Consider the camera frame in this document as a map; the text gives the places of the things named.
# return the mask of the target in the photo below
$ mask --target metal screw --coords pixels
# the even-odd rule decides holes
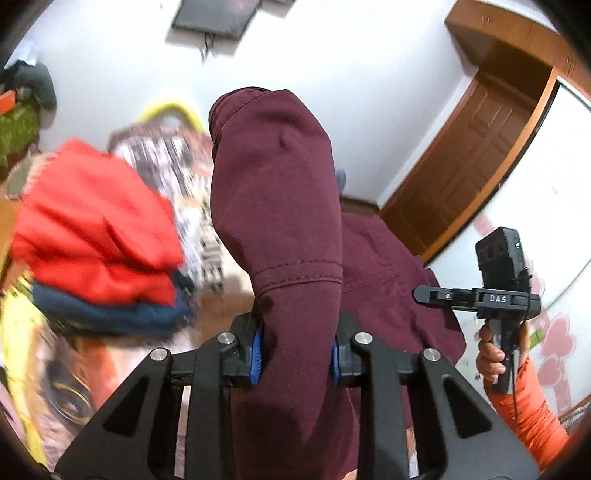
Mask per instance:
[[[361,343],[362,345],[369,345],[373,339],[374,337],[372,337],[367,332],[359,332],[355,335],[355,341],[357,341],[357,343]]]
[[[230,345],[236,340],[236,336],[232,332],[222,332],[217,336],[217,341],[222,345]]]
[[[423,352],[423,357],[425,357],[430,362],[436,362],[441,358],[441,354],[439,353],[439,350],[435,348],[427,348]]]
[[[150,352],[150,358],[156,362],[161,362],[167,355],[168,352],[164,348],[155,348]]]

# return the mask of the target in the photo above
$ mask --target orange sleeve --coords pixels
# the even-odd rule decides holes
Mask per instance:
[[[486,395],[500,417],[534,456],[540,470],[544,471],[560,453],[569,436],[556,414],[549,409],[529,358],[519,369],[515,383],[517,420],[512,394],[492,393],[492,384],[485,381]]]

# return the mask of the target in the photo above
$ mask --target maroon fabric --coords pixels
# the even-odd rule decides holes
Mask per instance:
[[[291,92],[229,93],[209,123],[213,223],[265,321],[261,382],[232,394],[239,477],[341,480],[356,468],[359,399],[329,380],[339,310],[392,346],[452,362],[462,333],[451,312],[414,303],[434,276],[381,220],[341,216],[330,140]]]

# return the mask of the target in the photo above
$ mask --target white wall surface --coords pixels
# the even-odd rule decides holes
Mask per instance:
[[[454,0],[298,0],[287,14],[265,2],[235,52],[217,43],[204,64],[199,35],[170,34],[179,1],[54,0],[28,35],[59,105],[43,149],[70,137],[105,148],[159,98],[185,99],[205,124],[226,92],[287,88],[329,133],[345,193],[375,202],[475,73],[443,24]]]
[[[523,15],[534,22],[556,31],[548,16],[532,0],[480,0]]]
[[[474,245],[483,236],[483,225],[519,231],[524,253],[533,263],[534,281],[542,294],[543,314],[533,322],[534,326],[548,331],[563,316],[570,325],[568,337],[565,332],[555,331],[544,341],[551,338],[552,344],[558,345],[558,351],[565,355],[552,358],[542,351],[544,342],[532,349],[530,355],[538,369],[546,358],[562,362],[561,375],[569,386],[570,406],[591,393],[591,219],[586,213],[591,209],[589,131],[589,105],[561,87],[538,134],[499,192],[430,265],[443,287],[480,287],[482,276]],[[482,380],[475,378],[478,340],[474,338],[482,321],[466,312],[457,312],[457,316],[467,341],[458,369],[482,392]],[[574,338],[572,351],[569,338]],[[569,409],[565,401],[558,406],[566,397],[562,390],[547,386],[544,392],[555,411],[564,413]]]

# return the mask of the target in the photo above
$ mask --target wooden cabinet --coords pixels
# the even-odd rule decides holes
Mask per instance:
[[[521,45],[526,41],[532,24],[528,18],[489,4],[482,4],[482,10],[485,19],[481,32],[510,45]]]
[[[447,16],[446,24],[462,25],[480,30],[486,20],[485,15],[487,14],[483,10],[483,6],[484,4],[480,2],[459,1]]]
[[[527,91],[531,79],[527,78],[523,85],[519,85],[518,80],[539,70],[535,65],[538,63],[557,68],[583,93],[591,95],[591,75],[569,43],[560,34],[529,18],[478,0],[457,0],[446,25],[459,40],[468,59],[479,67],[498,64],[499,58],[502,63],[512,64],[517,78],[505,80],[528,94],[531,94]],[[534,81],[537,76],[538,73],[531,75]]]
[[[530,33],[522,45],[523,50],[543,61],[547,65],[567,73],[572,60],[572,49],[568,42],[555,31],[531,22]]]
[[[447,17],[446,24],[465,27],[512,45],[519,45],[527,39],[532,22],[494,5],[460,0]]]
[[[567,80],[572,81],[580,90],[591,93],[591,74],[582,60],[573,55]]]

